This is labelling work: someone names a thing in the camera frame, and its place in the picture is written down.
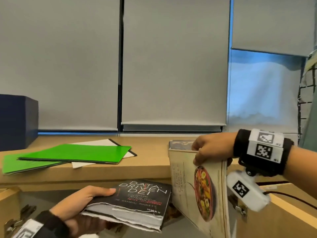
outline metal hinge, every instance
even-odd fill
[[[18,221],[11,219],[4,225],[4,238],[11,238],[15,231],[17,231],[17,229],[27,221],[35,210],[36,206],[24,206],[20,212],[21,220]]]
[[[233,205],[233,208],[239,212],[243,221],[247,221],[248,208],[245,205],[238,205],[238,198],[235,195],[228,196],[228,201]]]

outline dark blue box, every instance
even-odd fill
[[[38,101],[0,94],[0,151],[26,149],[38,137],[38,123]]]

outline light green folder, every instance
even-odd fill
[[[118,164],[129,149],[131,146],[62,144],[39,152],[23,154],[19,159]]]
[[[2,163],[2,173],[5,175],[25,172],[28,170],[42,169],[67,162],[51,162],[51,161],[27,161],[18,160],[21,155],[6,155]]]

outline wooden countertop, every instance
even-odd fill
[[[8,154],[34,152],[59,144],[108,138],[121,145],[132,146],[132,151],[137,156],[123,159],[117,165],[95,164],[73,169],[69,163],[8,176],[2,174],[2,164],[0,164],[0,188],[18,186],[22,191],[46,191],[80,189],[87,185],[112,187],[126,179],[170,182],[168,142],[173,139],[195,139],[195,137],[40,136],[25,150],[0,152],[0,162],[2,163],[3,157]],[[228,172],[236,169],[243,168],[237,160],[234,160]],[[281,180],[284,178],[259,176],[257,182]]]

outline cable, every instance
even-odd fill
[[[317,207],[315,205],[312,205],[312,204],[306,202],[305,200],[302,200],[300,198],[297,198],[296,196],[292,196],[292,195],[289,195],[289,194],[286,194],[286,193],[282,193],[282,192],[278,192],[278,191],[265,191],[265,192],[263,192],[263,194],[264,195],[267,195],[267,194],[279,194],[279,195],[288,196],[288,197],[291,197],[293,199],[299,200],[299,201],[301,201],[301,202],[303,202],[303,203],[305,203],[305,204],[309,205],[310,207],[312,207],[312,208],[317,210]]]

